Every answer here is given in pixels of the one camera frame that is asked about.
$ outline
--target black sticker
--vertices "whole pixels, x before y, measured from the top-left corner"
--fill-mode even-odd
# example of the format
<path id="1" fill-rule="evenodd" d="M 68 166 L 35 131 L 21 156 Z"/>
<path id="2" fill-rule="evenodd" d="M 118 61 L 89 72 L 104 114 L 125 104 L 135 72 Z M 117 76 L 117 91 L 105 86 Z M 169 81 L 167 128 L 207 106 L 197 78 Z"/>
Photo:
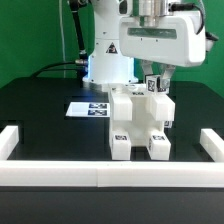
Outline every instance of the black sticker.
<path id="1" fill-rule="evenodd" d="M 165 121 L 164 128 L 172 128 L 173 122 L 172 121 Z"/>
<path id="2" fill-rule="evenodd" d="M 89 110 L 88 111 L 89 116 L 107 116 L 106 110 Z"/>
<path id="3" fill-rule="evenodd" d="M 149 150 L 150 151 L 152 150 L 152 139 L 151 138 L 149 139 Z"/>
<path id="4" fill-rule="evenodd" d="M 158 88 L 158 92 L 159 92 L 159 93 L 166 92 L 166 89 Z"/>
<path id="5" fill-rule="evenodd" d="M 142 95 L 144 95 L 143 92 L 132 92 L 132 94 L 135 95 L 135 96 L 142 96 Z"/>
<path id="6" fill-rule="evenodd" d="M 154 140 L 159 140 L 159 141 L 165 140 L 165 138 L 163 136 L 159 136 L 159 135 L 153 135 L 152 137 Z"/>
<path id="7" fill-rule="evenodd" d="M 90 103 L 89 108 L 93 109 L 107 109 L 106 103 Z"/>
<path id="8" fill-rule="evenodd" d="M 110 47 L 107 49 L 107 52 L 106 53 L 107 54 L 117 54 L 117 49 L 116 49 L 114 43 L 112 43 L 110 45 Z"/>
<path id="9" fill-rule="evenodd" d="M 128 140 L 127 139 L 127 136 L 125 136 L 125 135 L 115 135 L 115 139 L 116 140 Z"/>
<path id="10" fill-rule="evenodd" d="M 155 91 L 155 81 L 148 80 L 148 91 L 150 91 L 150 92 Z"/>

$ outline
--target warning label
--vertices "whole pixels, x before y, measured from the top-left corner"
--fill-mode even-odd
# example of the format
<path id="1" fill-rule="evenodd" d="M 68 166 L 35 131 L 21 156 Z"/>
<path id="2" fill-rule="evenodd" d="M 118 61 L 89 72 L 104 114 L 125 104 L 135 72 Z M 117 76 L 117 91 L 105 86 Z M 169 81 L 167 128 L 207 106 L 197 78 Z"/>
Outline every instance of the warning label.
<path id="1" fill-rule="evenodd" d="M 110 45 L 110 47 L 107 49 L 107 54 L 117 54 L 117 49 L 116 47 L 114 46 L 114 43 L 112 43 Z"/>

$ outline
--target black tabletop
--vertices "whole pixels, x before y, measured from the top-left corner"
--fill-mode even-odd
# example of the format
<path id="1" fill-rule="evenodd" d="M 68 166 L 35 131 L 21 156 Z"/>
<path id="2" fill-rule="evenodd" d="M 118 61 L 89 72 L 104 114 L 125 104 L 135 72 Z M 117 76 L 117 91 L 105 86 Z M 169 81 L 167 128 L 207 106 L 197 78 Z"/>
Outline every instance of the black tabletop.
<path id="1" fill-rule="evenodd" d="M 224 99 L 200 83 L 172 82 L 171 161 L 210 161 L 202 128 L 224 136 Z M 75 79 L 19 78 L 0 90 L 0 128 L 18 125 L 10 160 L 110 161 L 109 118 L 67 118 L 70 102 L 108 102 Z M 150 162 L 145 148 L 132 161 Z M 222 189 L 0 188 L 1 223 L 223 223 Z"/>

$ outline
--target white block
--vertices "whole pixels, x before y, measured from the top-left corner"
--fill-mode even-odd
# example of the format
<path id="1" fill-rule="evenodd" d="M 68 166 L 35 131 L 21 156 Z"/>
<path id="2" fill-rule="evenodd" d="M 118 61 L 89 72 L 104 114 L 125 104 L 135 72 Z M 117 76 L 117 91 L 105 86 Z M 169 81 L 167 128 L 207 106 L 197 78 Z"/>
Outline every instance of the white block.
<path id="1" fill-rule="evenodd" d="M 215 162 L 224 162 L 224 141 L 212 129 L 202 129 L 200 144 Z"/>
<path id="2" fill-rule="evenodd" d="M 112 93 L 112 114 L 117 121 L 132 120 L 132 101 L 127 94 Z"/>
<path id="3" fill-rule="evenodd" d="M 165 94 L 152 95 L 150 113 L 156 121 L 173 121 L 175 103 Z"/>
<path id="4" fill-rule="evenodd" d="M 127 132 L 113 132 L 112 160 L 130 160 L 131 141 Z"/>
<path id="5" fill-rule="evenodd" d="M 18 142 L 18 126 L 7 126 L 0 134 L 0 160 L 7 160 Z"/>
<path id="6" fill-rule="evenodd" d="M 149 132 L 147 149 L 152 160 L 169 160 L 170 147 L 171 144 L 163 132 Z"/>

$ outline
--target green backdrop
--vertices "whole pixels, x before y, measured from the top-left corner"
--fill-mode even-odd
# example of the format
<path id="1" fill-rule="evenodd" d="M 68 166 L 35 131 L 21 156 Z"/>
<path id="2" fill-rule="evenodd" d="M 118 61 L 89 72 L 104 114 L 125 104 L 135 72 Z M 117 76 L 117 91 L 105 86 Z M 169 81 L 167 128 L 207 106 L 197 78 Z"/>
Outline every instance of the green backdrop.
<path id="1" fill-rule="evenodd" d="M 202 82 L 224 96 L 224 1 L 204 0 L 204 3 L 207 11 L 207 30 L 219 36 L 220 40 L 207 55 L 202 66 L 177 68 L 173 80 Z M 91 7 L 80 10 L 89 53 L 93 49 L 92 15 Z M 0 87 L 15 78 L 29 76 L 44 65 L 62 61 L 58 0 L 1 0 L 0 17 Z M 66 60 L 71 60 L 78 57 L 78 48 L 67 0 L 63 0 L 63 20 Z M 136 75 L 140 77 L 138 61 L 136 67 Z M 67 73 L 67 77 L 71 76 L 75 77 L 75 74 Z M 54 77 L 63 77 L 63 74 L 54 73 Z"/>

